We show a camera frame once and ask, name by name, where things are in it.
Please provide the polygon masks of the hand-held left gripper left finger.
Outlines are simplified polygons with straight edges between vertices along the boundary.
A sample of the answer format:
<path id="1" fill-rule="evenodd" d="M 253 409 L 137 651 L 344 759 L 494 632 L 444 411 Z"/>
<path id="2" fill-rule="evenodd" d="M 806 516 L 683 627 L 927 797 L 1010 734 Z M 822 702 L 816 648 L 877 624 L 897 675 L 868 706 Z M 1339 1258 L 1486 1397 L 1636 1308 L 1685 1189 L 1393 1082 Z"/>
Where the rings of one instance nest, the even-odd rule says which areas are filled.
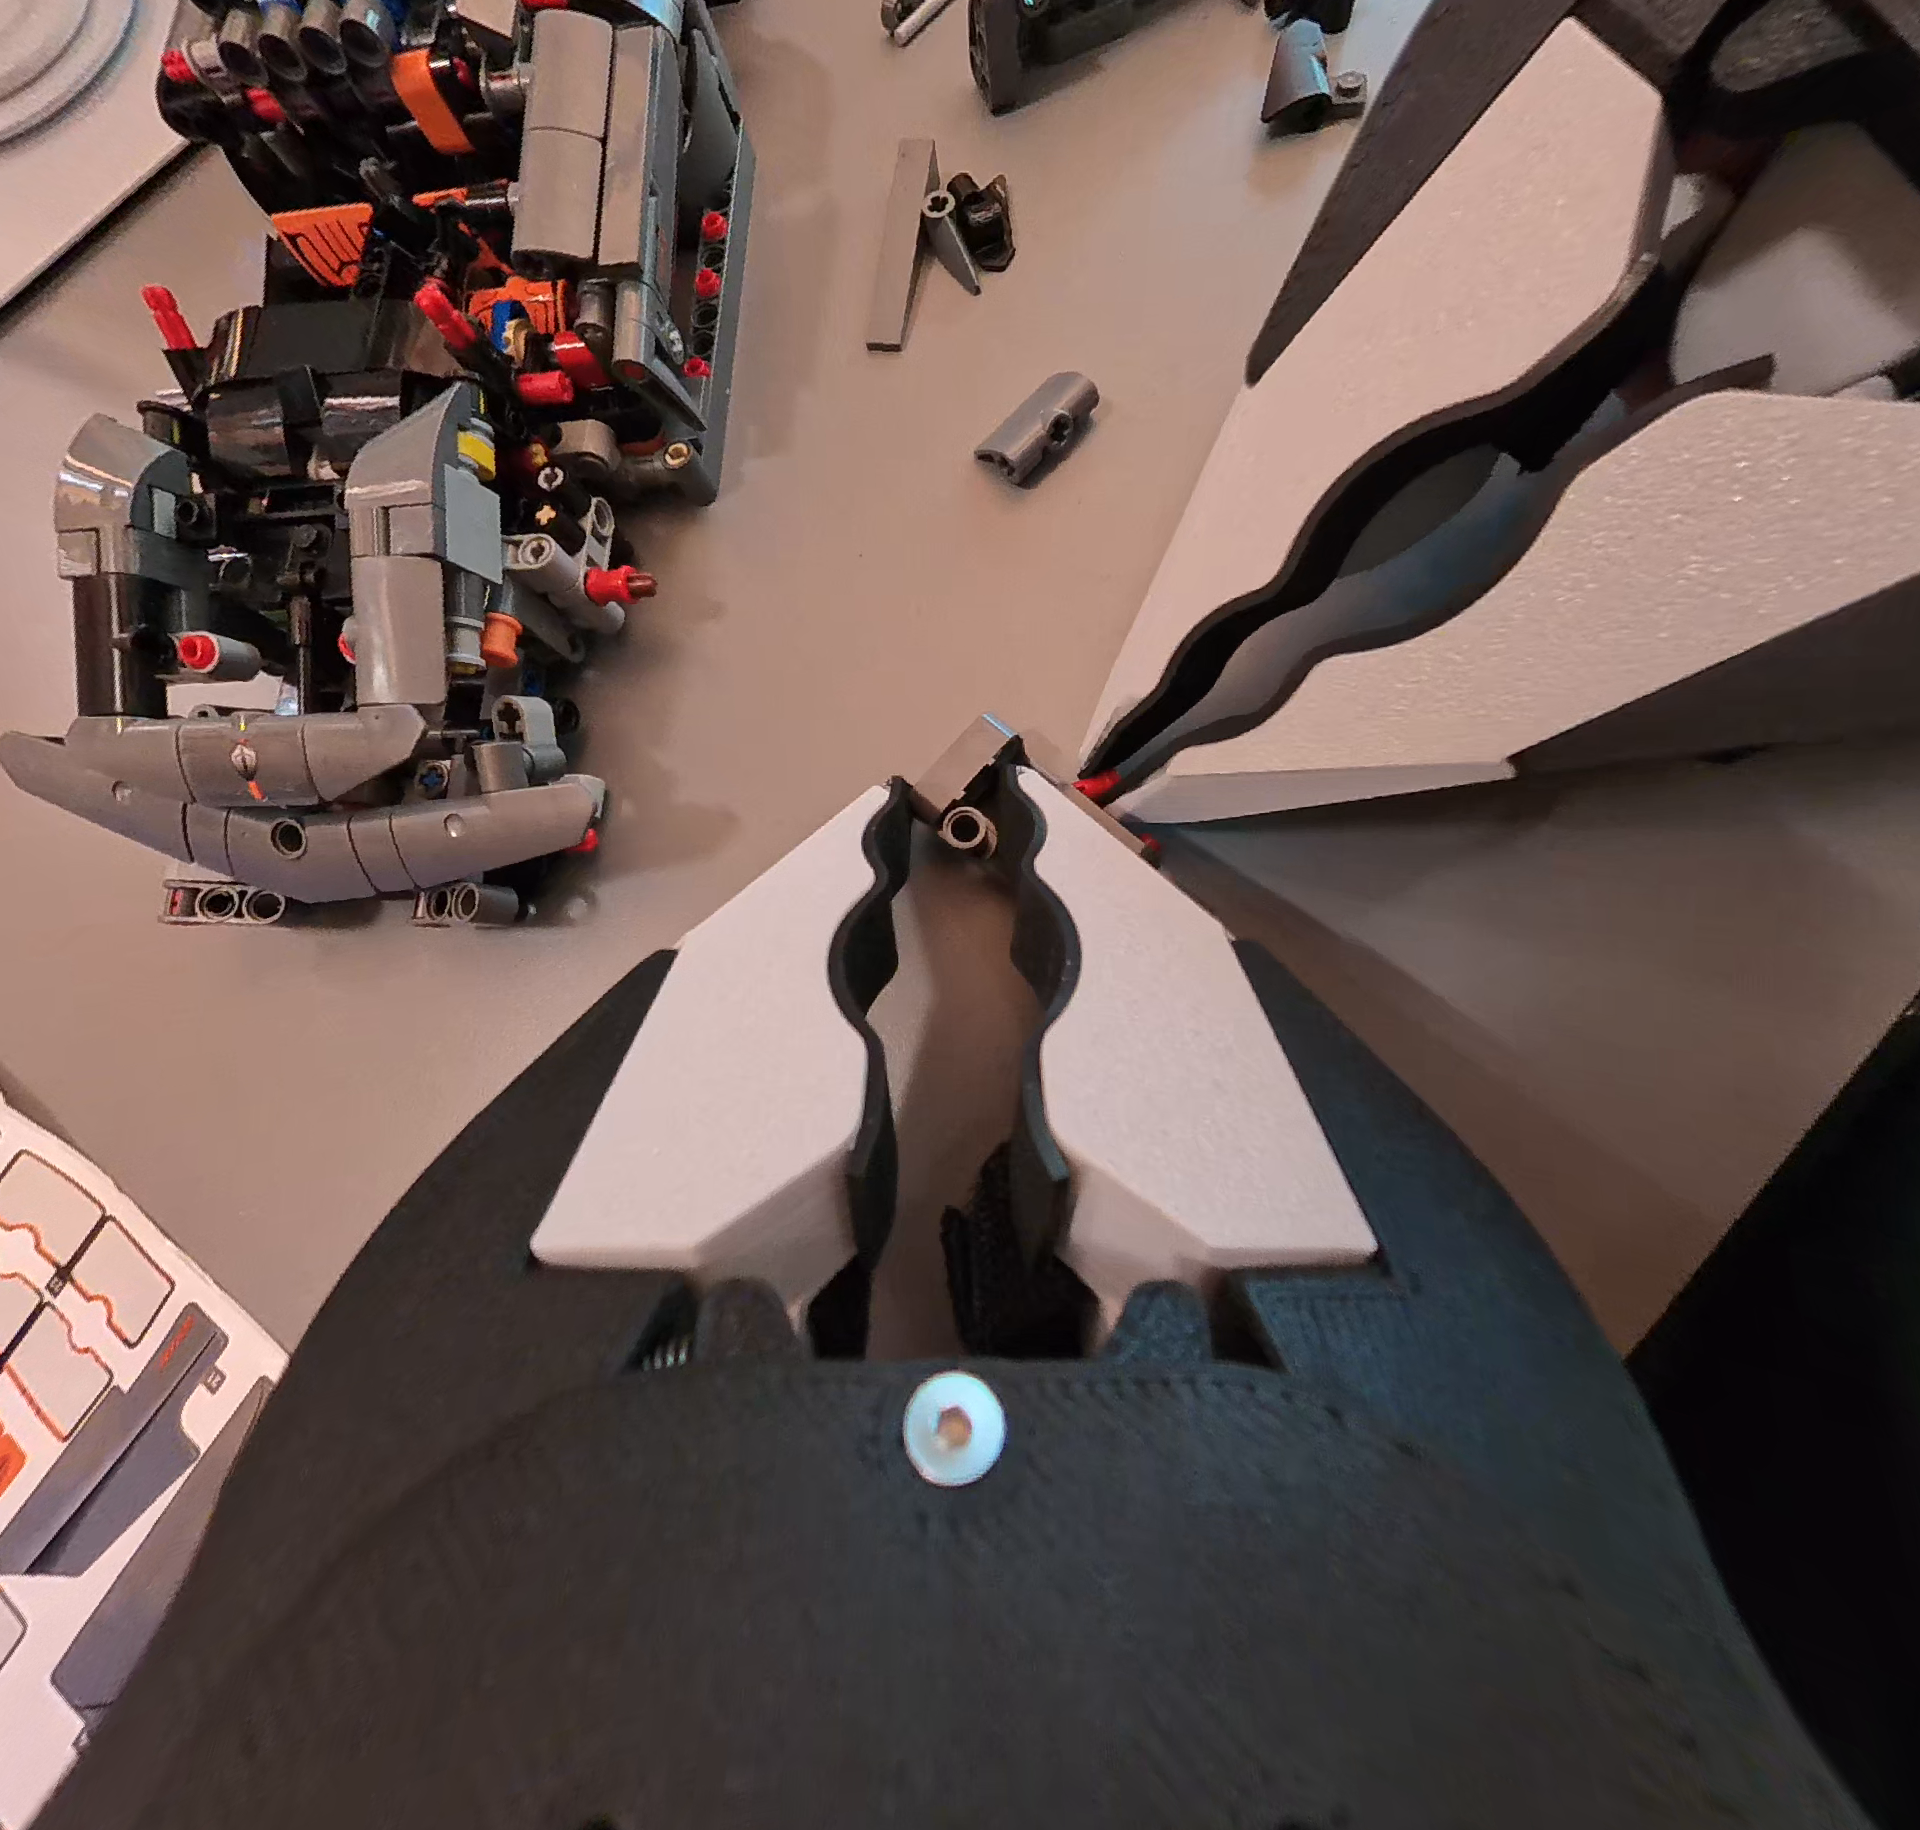
<path id="1" fill-rule="evenodd" d="M 688 930 L 541 1217 L 545 1265 L 758 1279 L 791 1314 L 887 1241 L 900 782 L 866 788 Z"/>

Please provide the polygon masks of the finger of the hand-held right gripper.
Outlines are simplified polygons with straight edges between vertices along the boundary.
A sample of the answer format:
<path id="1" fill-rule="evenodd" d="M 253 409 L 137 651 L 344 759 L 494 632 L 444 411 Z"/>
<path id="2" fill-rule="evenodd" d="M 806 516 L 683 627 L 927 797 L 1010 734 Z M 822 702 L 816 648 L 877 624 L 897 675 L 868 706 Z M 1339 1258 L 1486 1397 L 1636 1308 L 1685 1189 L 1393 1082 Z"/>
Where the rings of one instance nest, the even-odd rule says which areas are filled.
<path id="1" fill-rule="evenodd" d="M 1309 809 L 1917 731 L 1917 400 L 1734 364 L 1267 620 L 1117 797 Z"/>
<path id="2" fill-rule="evenodd" d="M 1267 620 L 1700 376 L 1917 400 L 1917 180 L 1856 122 L 1763 143 L 1752 178 L 1674 147 L 1653 84 L 1562 20 L 1239 391 L 1089 771 L 1152 771 Z"/>

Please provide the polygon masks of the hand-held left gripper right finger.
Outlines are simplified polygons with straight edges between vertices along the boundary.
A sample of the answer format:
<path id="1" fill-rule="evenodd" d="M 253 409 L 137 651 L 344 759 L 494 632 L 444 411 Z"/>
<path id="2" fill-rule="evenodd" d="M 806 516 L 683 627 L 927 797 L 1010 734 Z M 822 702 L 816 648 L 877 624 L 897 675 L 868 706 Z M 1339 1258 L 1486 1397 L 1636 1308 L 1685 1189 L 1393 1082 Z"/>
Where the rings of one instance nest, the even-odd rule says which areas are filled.
<path id="1" fill-rule="evenodd" d="M 1228 930 L 1039 769 L 1019 784 L 1078 940 L 1039 1083 L 1068 1167 L 1058 1253 L 1103 1319 L 1152 1280 L 1369 1261 L 1374 1228 Z"/>

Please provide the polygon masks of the dark grey lego liftarm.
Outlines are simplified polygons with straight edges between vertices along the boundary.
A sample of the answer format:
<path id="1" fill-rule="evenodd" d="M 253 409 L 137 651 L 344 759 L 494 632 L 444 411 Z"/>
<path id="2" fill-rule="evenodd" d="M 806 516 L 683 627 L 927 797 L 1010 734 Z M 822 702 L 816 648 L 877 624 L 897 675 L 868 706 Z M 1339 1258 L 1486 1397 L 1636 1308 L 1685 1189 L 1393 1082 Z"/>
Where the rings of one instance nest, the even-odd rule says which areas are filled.
<path id="1" fill-rule="evenodd" d="M 1078 794 L 1073 788 L 1078 777 L 1058 774 L 1053 763 L 1055 751 L 1047 741 L 1033 748 L 999 717 L 979 713 L 946 751 L 909 779 L 911 809 L 916 821 L 929 827 L 948 851 L 960 857 L 992 858 L 999 853 L 1004 829 L 1013 823 L 1012 816 L 1004 816 L 1007 782 L 1016 766 L 1027 764 L 1139 854 L 1139 831 L 1117 818 L 1108 808 L 1113 799 L 1097 805 Z"/>

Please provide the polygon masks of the grey black lego car model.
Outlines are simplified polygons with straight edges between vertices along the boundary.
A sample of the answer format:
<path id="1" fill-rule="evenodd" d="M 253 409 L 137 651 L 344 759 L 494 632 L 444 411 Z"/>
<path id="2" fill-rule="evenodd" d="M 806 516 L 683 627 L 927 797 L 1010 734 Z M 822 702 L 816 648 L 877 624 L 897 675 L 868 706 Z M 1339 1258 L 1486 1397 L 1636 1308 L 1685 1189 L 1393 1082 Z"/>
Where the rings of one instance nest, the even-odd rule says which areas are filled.
<path id="1" fill-rule="evenodd" d="M 174 390 L 53 492 L 78 713 L 14 785 L 168 857 L 158 918 L 525 918 L 599 845 L 574 698 L 718 495 L 754 151 L 714 0 L 180 0 L 156 107 L 268 221 Z"/>

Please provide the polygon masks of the white book stand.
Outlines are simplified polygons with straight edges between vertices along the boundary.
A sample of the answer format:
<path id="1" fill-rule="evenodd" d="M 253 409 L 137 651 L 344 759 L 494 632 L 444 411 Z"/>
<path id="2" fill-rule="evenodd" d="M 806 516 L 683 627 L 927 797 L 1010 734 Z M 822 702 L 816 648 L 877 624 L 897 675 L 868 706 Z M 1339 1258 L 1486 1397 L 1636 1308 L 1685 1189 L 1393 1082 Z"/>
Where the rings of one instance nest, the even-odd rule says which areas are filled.
<path id="1" fill-rule="evenodd" d="M 156 57 L 178 0 L 2 0 L 2 299 L 171 164 Z"/>

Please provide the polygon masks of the dark grey curved lego panel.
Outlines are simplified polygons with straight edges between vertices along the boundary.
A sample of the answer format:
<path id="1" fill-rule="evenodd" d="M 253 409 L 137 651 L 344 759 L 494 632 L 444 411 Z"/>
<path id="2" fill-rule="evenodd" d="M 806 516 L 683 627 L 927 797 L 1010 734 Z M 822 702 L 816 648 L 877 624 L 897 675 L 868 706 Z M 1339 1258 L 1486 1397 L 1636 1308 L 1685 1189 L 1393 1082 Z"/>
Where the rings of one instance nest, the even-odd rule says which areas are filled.
<path id="1" fill-rule="evenodd" d="M 1305 136 L 1332 122 L 1358 118 L 1369 81 L 1357 68 L 1332 68 L 1318 23 L 1301 16 L 1277 29 L 1275 55 L 1261 98 L 1261 125 L 1271 136 Z"/>

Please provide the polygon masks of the light grey lego tube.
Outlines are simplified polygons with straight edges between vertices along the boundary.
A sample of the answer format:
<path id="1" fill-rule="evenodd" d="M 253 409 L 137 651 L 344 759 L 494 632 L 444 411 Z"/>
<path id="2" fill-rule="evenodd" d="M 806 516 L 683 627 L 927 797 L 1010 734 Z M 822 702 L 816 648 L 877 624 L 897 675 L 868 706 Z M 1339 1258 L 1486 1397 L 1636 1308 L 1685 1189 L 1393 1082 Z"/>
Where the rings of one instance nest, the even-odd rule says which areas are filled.
<path id="1" fill-rule="evenodd" d="M 1099 402 L 1097 386 L 1058 370 L 1033 387 L 976 447 L 974 458 L 1016 488 L 1076 447 Z"/>

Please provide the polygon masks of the black angled lego piece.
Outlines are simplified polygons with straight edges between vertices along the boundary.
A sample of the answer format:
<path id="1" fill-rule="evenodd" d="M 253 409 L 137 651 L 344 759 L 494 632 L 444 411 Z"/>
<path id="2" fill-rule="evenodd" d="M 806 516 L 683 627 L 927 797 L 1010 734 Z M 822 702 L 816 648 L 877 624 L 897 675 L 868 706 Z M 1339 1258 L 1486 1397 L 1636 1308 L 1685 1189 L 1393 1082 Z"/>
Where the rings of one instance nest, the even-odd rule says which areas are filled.
<path id="1" fill-rule="evenodd" d="M 953 173 L 948 183 L 923 195 L 920 242 L 972 295 L 981 294 L 981 275 L 996 273 L 1016 259 L 1010 186 L 1006 178 L 986 183 Z"/>

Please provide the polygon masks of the grey flat lego tile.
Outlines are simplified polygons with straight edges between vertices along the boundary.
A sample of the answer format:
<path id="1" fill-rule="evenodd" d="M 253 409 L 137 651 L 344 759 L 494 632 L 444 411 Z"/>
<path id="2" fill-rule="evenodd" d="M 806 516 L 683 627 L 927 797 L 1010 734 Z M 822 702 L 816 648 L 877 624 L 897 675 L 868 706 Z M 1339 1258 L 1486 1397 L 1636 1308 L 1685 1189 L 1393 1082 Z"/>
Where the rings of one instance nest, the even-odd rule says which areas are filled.
<path id="1" fill-rule="evenodd" d="M 875 284 L 863 334 L 868 351 L 899 354 L 906 342 L 922 271 L 923 203 L 941 186 L 934 143 L 932 136 L 900 136 L 881 211 Z"/>

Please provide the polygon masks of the lego sticker sheet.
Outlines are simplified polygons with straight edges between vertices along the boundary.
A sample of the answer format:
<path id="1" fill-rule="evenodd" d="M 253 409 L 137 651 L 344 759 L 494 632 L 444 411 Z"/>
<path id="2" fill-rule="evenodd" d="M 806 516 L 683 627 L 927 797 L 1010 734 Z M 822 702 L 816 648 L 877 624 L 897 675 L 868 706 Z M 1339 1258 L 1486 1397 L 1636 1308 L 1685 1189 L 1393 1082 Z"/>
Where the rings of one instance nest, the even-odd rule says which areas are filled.
<path id="1" fill-rule="evenodd" d="M 2 1105 L 2 1823 L 106 1720 L 288 1364 L 114 1178 Z"/>

